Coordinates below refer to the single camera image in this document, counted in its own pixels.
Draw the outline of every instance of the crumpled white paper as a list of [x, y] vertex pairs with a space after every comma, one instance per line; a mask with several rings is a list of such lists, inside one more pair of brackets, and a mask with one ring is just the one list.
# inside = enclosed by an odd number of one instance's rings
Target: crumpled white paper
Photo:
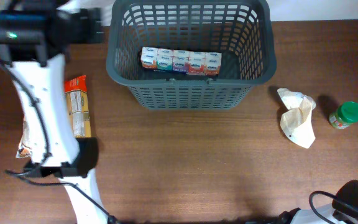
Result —
[[316, 108], [316, 103], [312, 97], [287, 88], [280, 88], [277, 92], [289, 110], [281, 117], [281, 129], [288, 139], [308, 149], [316, 139], [311, 126], [311, 111]]

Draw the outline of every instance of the wooden table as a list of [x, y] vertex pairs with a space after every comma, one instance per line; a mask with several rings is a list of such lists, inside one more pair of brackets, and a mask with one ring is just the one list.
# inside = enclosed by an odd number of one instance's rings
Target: wooden table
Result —
[[[149, 111], [106, 73], [107, 44], [71, 47], [66, 76], [87, 75], [107, 210], [137, 222], [278, 215], [309, 208], [314, 190], [336, 193], [358, 179], [358, 123], [336, 130], [327, 121], [339, 103], [358, 102], [358, 21], [276, 22], [273, 29], [276, 74], [229, 111]], [[310, 149], [281, 132], [278, 87], [317, 101]], [[74, 223], [63, 187], [33, 187], [3, 173], [25, 163], [15, 159], [21, 132], [19, 99], [0, 71], [0, 223]]]

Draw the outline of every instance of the green lid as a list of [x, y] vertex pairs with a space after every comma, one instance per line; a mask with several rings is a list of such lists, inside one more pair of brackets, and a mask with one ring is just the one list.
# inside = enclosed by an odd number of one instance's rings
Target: green lid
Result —
[[345, 102], [339, 107], [338, 116], [349, 124], [358, 122], [358, 103]]

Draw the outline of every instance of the green light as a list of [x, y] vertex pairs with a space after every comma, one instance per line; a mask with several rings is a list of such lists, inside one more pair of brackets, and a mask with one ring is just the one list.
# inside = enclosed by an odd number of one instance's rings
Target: green light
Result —
[[9, 37], [9, 38], [12, 38], [12, 39], [16, 39], [17, 38], [17, 35], [12, 33], [12, 32], [6, 32], [6, 35]]

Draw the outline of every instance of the red packet top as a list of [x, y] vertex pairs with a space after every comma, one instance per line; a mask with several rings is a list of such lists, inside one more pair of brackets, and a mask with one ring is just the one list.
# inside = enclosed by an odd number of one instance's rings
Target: red packet top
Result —
[[81, 90], [86, 92], [86, 85], [85, 85], [85, 78], [86, 75], [82, 75], [80, 77], [74, 78], [70, 81], [65, 82], [65, 93], [73, 90]]

